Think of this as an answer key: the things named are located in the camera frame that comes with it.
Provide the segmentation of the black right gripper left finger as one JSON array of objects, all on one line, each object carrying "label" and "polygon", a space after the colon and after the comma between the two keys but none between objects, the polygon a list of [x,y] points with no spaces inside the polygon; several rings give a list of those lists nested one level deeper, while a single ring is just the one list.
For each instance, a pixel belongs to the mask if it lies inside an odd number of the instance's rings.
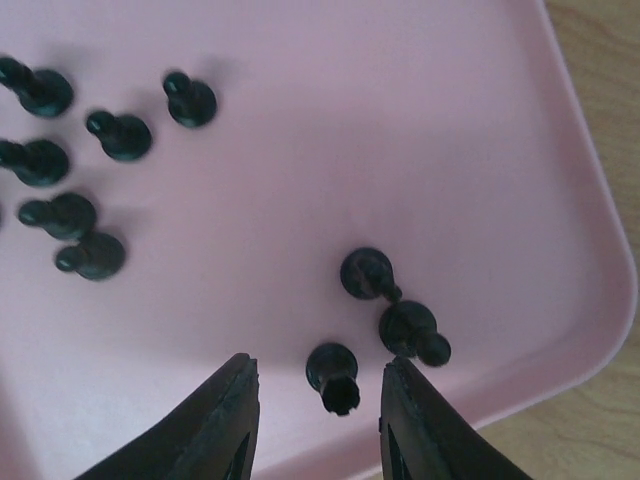
[{"label": "black right gripper left finger", "polygon": [[237,353],[165,418],[81,479],[249,479],[260,416],[257,361]]}]

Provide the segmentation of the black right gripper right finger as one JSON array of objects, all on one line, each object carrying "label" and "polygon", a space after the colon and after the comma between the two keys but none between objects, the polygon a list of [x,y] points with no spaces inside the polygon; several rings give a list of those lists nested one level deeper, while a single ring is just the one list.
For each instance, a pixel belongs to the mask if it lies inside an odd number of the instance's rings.
[{"label": "black right gripper right finger", "polygon": [[523,479],[408,359],[384,368],[379,419],[385,479]]}]

